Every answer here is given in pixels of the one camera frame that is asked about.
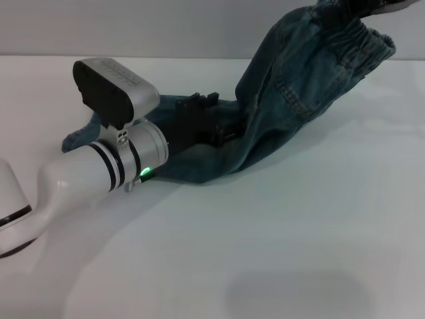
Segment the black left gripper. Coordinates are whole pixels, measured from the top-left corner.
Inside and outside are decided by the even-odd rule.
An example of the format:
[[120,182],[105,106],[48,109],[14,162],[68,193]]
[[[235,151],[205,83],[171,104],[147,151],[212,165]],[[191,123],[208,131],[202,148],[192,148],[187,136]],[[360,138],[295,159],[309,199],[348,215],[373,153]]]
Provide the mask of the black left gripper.
[[211,108],[219,93],[192,96],[175,103],[175,115],[167,123],[169,150],[186,150],[197,144],[221,147],[240,136],[240,122],[219,122]]

